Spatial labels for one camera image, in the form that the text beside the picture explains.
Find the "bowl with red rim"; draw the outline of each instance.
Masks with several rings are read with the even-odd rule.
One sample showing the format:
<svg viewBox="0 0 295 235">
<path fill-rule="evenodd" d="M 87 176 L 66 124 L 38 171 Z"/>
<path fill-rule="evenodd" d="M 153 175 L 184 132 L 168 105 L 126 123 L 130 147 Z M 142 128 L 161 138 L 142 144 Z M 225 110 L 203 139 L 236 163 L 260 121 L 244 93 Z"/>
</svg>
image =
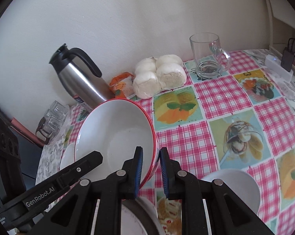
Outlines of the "bowl with red rim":
<svg viewBox="0 0 295 235">
<path fill-rule="evenodd" d="M 84 120 L 75 144 L 75 161 L 92 151 L 103 162 L 81 179 L 105 179 L 133 158 L 137 146 L 143 148 L 140 188 L 152 177 L 158 164 L 159 146 L 151 119 L 137 103 L 111 99 L 97 106 Z"/>
</svg>

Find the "glass mug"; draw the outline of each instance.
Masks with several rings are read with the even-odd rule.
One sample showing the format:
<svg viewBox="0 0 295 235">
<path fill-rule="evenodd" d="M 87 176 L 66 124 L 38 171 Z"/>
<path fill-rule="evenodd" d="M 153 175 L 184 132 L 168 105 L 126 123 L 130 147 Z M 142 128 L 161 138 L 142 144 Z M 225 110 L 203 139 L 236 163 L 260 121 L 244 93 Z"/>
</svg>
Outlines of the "glass mug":
<svg viewBox="0 0 295 235">
<path fill-rule="evenodd" d="M 190 44 L 199 77 L 206 80 L 216 79 L 229 69 L 230 54 L 221 48 L 217 34 L 196 33 L 190 37 Z M 222 56 L 226 57 L 226 67 L 222 66 Z"/>
</svg>

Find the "table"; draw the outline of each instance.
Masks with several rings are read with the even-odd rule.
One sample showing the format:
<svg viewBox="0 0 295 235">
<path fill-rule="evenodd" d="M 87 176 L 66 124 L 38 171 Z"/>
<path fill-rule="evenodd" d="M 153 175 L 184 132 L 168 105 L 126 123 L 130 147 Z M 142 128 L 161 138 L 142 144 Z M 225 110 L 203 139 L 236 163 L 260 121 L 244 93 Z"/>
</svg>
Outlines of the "table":
<svg viewBox="0 0 295 235">
<path fill-rule="evenodd" d="M 289 235 L 295 229 L 295 78 L 287 83 L 265 67 L 269 53 L 266 49 L 231 52 L 232 66 L 215 80 L 198 78 L 194 61 L 185 62 L 183 88 L 136 101 L 153 121 L 160 146 L 168 148 L 182 169 L 199 179 L 224 168 L 248 172 L 261 193 L 259 218 L 275 234 Z M 174 114 L 160 108 L 168 100 L 182 110 Z M 70 109 L 63 135 L 43 148 L 36 184 L 59 171 L 63 152 L 76 141 L 88 115 L 78 105 Z M 249 141 L 255 149 L 242 156 L 223 149 L 225 131 L 234 121 L 249 123 L 260 135 L 261 144 Z M 161 187 L 158 168 L 139 194 L 156 204 Z"/>
</svg>

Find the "white wall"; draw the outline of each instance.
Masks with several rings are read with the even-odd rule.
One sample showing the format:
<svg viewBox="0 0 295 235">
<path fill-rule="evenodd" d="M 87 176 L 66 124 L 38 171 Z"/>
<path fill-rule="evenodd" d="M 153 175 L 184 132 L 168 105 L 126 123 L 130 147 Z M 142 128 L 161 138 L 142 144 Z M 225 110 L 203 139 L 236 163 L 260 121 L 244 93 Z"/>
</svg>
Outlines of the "white wall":
<svg viewBox="0 0 295 235">
<path fill-rule="evenodd" d="M 151 55 L 191 59 L 196 32 L 229 51 L 267 48 L 265 0 L 14 0 L 0 19 L 0 108 L 34 131 L 54 100 L 73 103 L 48 64 L 63 43 L 109 81 Z"/>
</svg>

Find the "red rim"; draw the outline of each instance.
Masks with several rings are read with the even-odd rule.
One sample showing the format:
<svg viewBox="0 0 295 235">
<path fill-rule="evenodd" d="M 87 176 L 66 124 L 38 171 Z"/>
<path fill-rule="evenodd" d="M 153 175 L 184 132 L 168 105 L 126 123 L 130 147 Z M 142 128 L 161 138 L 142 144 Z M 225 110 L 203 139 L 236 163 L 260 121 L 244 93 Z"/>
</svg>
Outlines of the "red rim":
<svg viewBox="0 0 295 235">
<path fill-rule="evenodd" d="M 155 164 L 155 161 L 156 161 L 156 134 L 155 134 L 155 130 L 154 130 L 154 127 L 153 127 L 153 123 L 150 119 L 150 117 L 148 116 L 148 114 L 146 113 L 146 111 L 140 106 L 138 105 L 136 102 L 132 101 L 132 100 L 129 100 L 129 99 L 121 99 L 121 98 L 116 98 L 116 99 L 110 99 L 110 100 L 107 100 L 103 103 L 101 103 L 100 105 L 98 105 L 94 110 L 96 110 L 99 106 L 101 106 L 102 104 L 108 102 L 108 101 L 114 101 L 114 100 L 125 100 L 125 101 L 128 101 L 128 102 L 131 102 L 133 104 L 135 104 L 142 112 L 143 114 L 145 115 L 147 121 L 149 122 L 150 124 L 150 127 L 151 127 L 151 131 L 152 131 L 152 135 L 153 135 L 153 156 L 152 156 L 152 161 L 151 161 L 151 165 L 150 165 L 150 168 L 149 170 L 147 171 L 147 174 L 145 175 L 143 181 L 140 183 L 140 188 L 142 188 L 142 186 L 148 181 L 148 179 L 150 178 L 150 175 L 152 173 L 152 170 L 153 170 L 153 166 Z M 76 141 L 74 143 L 74 155 L 73 155 L 73 158 L 74 158 L 74 161 L 76 162 Z"/>
</svg>

